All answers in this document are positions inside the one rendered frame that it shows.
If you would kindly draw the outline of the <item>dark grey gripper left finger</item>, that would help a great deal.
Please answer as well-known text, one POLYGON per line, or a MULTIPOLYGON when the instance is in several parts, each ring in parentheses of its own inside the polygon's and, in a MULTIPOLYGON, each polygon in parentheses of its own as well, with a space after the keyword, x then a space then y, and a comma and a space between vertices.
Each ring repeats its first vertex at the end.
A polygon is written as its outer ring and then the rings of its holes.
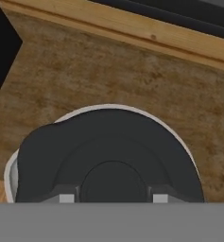
POLYGON ((35 198, 33 202, 76 203, 79 202, 79 186, 72 184, 56 185, 48 194, 35 198))

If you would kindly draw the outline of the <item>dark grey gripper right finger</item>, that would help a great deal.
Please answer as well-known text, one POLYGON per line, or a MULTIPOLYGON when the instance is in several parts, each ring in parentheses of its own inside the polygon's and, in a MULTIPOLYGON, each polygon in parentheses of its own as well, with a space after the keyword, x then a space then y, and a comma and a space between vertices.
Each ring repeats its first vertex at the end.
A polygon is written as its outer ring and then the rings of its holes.
POLYGON ((147 201, 152 203, 192 202, 193 200, 177 192, 167 184, 150 185, 147 188, 147 201))

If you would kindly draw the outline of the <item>black appliance block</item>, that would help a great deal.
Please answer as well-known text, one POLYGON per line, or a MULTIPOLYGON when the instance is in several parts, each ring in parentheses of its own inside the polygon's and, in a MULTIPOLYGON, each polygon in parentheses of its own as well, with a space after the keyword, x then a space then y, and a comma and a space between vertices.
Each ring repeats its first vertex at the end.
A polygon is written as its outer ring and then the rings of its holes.
POLYGON ((22 43, 17 31, 0 8, 0 90, 22 43))

